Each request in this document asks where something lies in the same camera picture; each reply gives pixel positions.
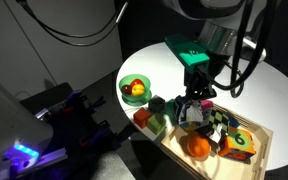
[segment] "black cable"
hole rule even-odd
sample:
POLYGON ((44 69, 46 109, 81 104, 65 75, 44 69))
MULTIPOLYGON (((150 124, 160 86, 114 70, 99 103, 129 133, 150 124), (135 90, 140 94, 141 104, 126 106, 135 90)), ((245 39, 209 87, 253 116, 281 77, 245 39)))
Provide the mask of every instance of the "black cable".
POLYGON ((65 41, 57 36, 55 36, 52 32, 50 32, 50 30, 48 30, 47 28, 45 27, 42 27, 49 35, 51 35, 52 37, 54 37, 55 39, 61 41, 62 43, 65 43, 65 44, 68 44, 68 45, 71 45, 71 46, 77 46, 77 47, 88 47, 88 46, 93 46, 99 42, 101 42, 102 40, 104 40, 108 35, 111 34, 111 32, 115 29, 116 27, 116 24, 114 24, 114 26, 100 39, 98 39, 97 41, 95 42, 92 42, 92 43, 89 43, 89 44, 79 44, 79 43, 72 43, 72 42, 68 42, 68 41, 65 41))
MULTIPOLYGON (((230 64, 228 61, 224 61, 224 64, 230 69, 233 68, 232 64, 230 64)), ((240 70, 237 70, 237 74, 239 76, 242 76, 242 72, 240 70)), ((242 94, 243 89, 244 89, 244 82, 242 82, 241 85, 239 86, 238 91, 235 94, 235 97, 232 95, 232 91, 231 91, 231 96, 234 97, 234 98, 240 96, 242 94)))
MULTIPOLYGON (((236 81, 237 69, 238 69, 238 64, 239 64, 239 60, 241 57, 241 51, 242 51, 242 46, 243 46, 243 39, 245 36, 249 18, 251 16, 253 3, 254 3, 254 0, 245 1, 244 11, 242 14, 241 23, 238 29, 237 39, 235 43, 234 56, 233 56, 233 61, 232 61, 233 66, 232 66, 232 72, 231 72, 231 84, 236 81)), ((231 96, 233 98, 237 98, 242 93, 242 91, 239 90, 238 92, 239 93, 235 92, 235 88, 231 89, 231 96)))
POLYGON ((25 9, 25 11, 34 19, 38 22, 38 24, 43 28, 43 29, 48 29, 49 31, 52 31, 54 33, 60 34, 62 36, 66 36, 66 37, 71 37, 71 38, 87 38, 87 37, 92 37, 95 36, 97 34, 100 34, 101 32, 103 32, 108 26, 109 24, 114 20, 114 17, 118 14, 118 11, 123 7, 123 3, 120 3, 119 7, 117 8, 117 10, 114 12, 113 16, 109 19, 109 21, 97 32, 92 33, 92 34, 88 34, 88 35, 74 35, 74 34, 67 34, 61 31, 58 31, 48 25, 46 25, 45 23, 43 23, 41 20, 39 20, 36 15, 34 14, 33 10, 30 8, 30 6, 27 3, 27 0, 17 0, 17 2, 25 9))
POLYGON ((41 61, 42 65, 44 66, 44 68, 46 69, 48 75, 51 77, 51 79, 53 80, 54 84, 57 85, 57 82, 55 80, 55 77, 53 76, 53 74, 51 73, 50 69, 46 66, 46 63, 44 62, 43 58, 41 57, 41 55, 38 53, 37 49, 35 48, 33 42, 31 41, 31 39, 28 37, 28 35, 26 34, 26 32, 24 31, 24 28, 22 27, 21 23, 18 21, 17 17, 15 16, 14 12, 12 11, 12 8, 8 5, 8 3, 6 2, 6 0, 3 0, 4 4, 6 5, 7 9, 10 11, 12 17, 15 19, 16 24, 20 27, 22 33, 24 34, 25 38, 27 39, 28 43, 32 46, 33 51, 35 52, 35 54, 37 55, 38 59, 41 61))
POLYGON ((201 73, 203 73, 205 75, 205 77, 212 84, 214 84, 216 87, 218 87, 219 89, 222 89, 222 90, 231 90, 231 89, 236 88, 239 85, 241 85, 241 83, 243 83, 252 74, 252 72, 254 71, 254 69, 256 68, 256 66, 258 64, 258 61, 261 57, 265 43, 266 43, 267 38, 269 36, 271 26, 273 23, 275 8, 276 8, 276 1, 275 0, 268 0, 266 3, 266 6, 265 6, 265 13, 264 13, 265 15, 264 15, 263 24, 261 27, 261 33, 259 36, 259 41, 258 41, 257 46, 255 48, 255 52, 252 56, 250 63, 248 64, 245 71, 243 72, 243 74, 233 84, 230 84, 228 86, 224 86, 224 85, 218 83, 217 81, 215 81, 214 78, 212 78, 207 73, 207 71, 200 69, 201 73))
POLYGON ((254 20, 253 28, 250 32, 247 33, 247 35, 251 38, 251 41, 257 41, 258 35, 259 35, 259 27, 261 27, 261 24, 263 22, 263 15, 264 15, 264 10, 262 10, 256 19, 254 20))

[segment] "toy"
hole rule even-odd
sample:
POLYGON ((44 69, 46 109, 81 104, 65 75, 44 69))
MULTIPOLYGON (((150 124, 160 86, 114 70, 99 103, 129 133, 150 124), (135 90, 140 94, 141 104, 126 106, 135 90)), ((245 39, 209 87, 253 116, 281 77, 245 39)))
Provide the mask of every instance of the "toy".
POLYGON ((150 87, 150 80, 141 74, 127 75, 118 83, 123 101, 130 106, 146 104, 152 97, 150 87))
POLYGON ((238 122, 233 115, 227 114, 228 119, 229 119, 229 126, 233 128, 238 128, 240 126, 240 122, 238 122))
POLYGON ((203 123, 200 101, 192 101, 186 97, 177 96, 174 103, 174 113, 178 124, 187 132, 194 131, 203 123))
POLYGON ((144 94, 145 88, 142 84, 135 84, 132 87, 132 96, 140 96, 142 94, 144 94))
POLYGON ((187 141, 187 150, 192 157, 205 157, 211 150, 208 140, 197 133, 191 133, 187 141))
POLYGON ((213 104, 213 101, 203 100, 201 102, 201 106, 202 106, 202 111, 207 111, 207 110, 211 110, 211 108, 214 107, 214 104, 213 104))
POLYGON ((251 134, 242 129, 228 128, 228 136, 219 142, 220 150, 218 155, 245 161, 256 152, 251 134))
POLYGON ((157 95, 155 95, 148 102, 148 109, 153 113, 159 113, 164 109, 165 100, 157 95))
POLYGON ((218 129, 217 126, 221 124, 221 138, 227 136, 228 122, 229 118, 226 116, 226 114, 222 113, 221 111, 212 109, 209 119, 209 126, 213 129, 214 132, 218 129))
POLYGON ((158 135, 165 129, 166 121, 160 114, 154 114, 147 120, 147 128, 150 129, 154 134, 158 135))
POLYGON ((122 93, 131 95, 132 94, 132 87, 130 85, 123 85, 121 88, 122 93))
POLYGON ((134 79, 134 80, 131 82, 130 86, 133 87, 133 86, 135 86, 135 85, 137 85, 137 84, 141 84, 141 85, 145 86, 144 83, 143 83, 143 81, 140 80, 140 79, 138 79, 138 78, 134 79))
POLYGON ((142 129, 146 127, 147 120, 151 116, 152 114, 148 112, 147 110, 145 110, 143 107, 133 114, 134 122, 142 129))

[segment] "wooden tray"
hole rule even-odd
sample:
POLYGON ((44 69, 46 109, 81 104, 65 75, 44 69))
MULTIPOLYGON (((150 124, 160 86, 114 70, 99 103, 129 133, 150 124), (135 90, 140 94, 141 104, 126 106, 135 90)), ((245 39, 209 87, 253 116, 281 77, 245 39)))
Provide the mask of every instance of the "wooden tray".
POLYGON ((175 126, 165 136, 161 149, 197 179, 264 179, 273 132, 219 105, 215 104, 215 108, 233 115, 241 123, 239 128, 251 133, 256 154, 249 161, 239 162, 217 155, 216 143, 212 144, 212 151, 207 158, 192 158, 181 146, 184 144, 183 147, 186 147, 187 133, 179 126, 175 126))

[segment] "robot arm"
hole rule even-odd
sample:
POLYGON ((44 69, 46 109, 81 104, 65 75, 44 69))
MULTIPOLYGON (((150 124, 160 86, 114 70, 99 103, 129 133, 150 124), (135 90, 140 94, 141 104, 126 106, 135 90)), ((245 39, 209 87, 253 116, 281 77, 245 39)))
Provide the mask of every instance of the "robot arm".
MULTIPOLYGON (((238 97, 243 88, 243 82, 255 69, 262 55, 265 42, 272 24, 273 13, 277 1, 272 0, 162 0, 165 6, 173 9, 179 14, 192 20, 206 20, 204 28, 197 42, 203 48, 202 53, 209 57, 209 65, 201 66, 196 63, 194 72, 185 74, 184 85, 187 87, 186 95, 188 99, 202 100, 216 96, 216 93, 205 96, 203 92, 212 92, 211 85, 215 85, 222 90, 231 90, 232 97, 238 97), (240 73, 240 78, 236 79, 238 73, 238 62, 241 54, 241 47, 246 32, 253 28, 253 24, 260 13, 263 13, 263 23, 260 30, 258 45, 247 69, 240 73), (221 72, 224 65, 228 64, 228 59, 233 55, 231 84, 221 85, 214 78, 221 72), (240 86, 240 90, 235 93, 235 88, 240 86)), ((167 43, 177 57, 178 52, 174 51, 171 43, 167 43)), ((183 51, 194 51, 193 49, 182 49, 183 51)))

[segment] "red fruit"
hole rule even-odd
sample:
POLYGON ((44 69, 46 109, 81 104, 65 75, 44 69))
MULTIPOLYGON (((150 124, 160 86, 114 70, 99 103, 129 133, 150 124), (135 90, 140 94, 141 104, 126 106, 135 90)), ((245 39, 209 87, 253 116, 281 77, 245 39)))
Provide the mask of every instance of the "red fruit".
POLYGON ((132 87, 130 85, 124 85, 121 88, 122 93, 131 95, 132 94, 132 87))
POLYGON ((141 84, 142 86, 144 86, 143 81, 140 80, 140 79, 134 79, 134 80, 131 82, 130 86, 133 88, 133 86, 136 85, 136 84, 141 84))

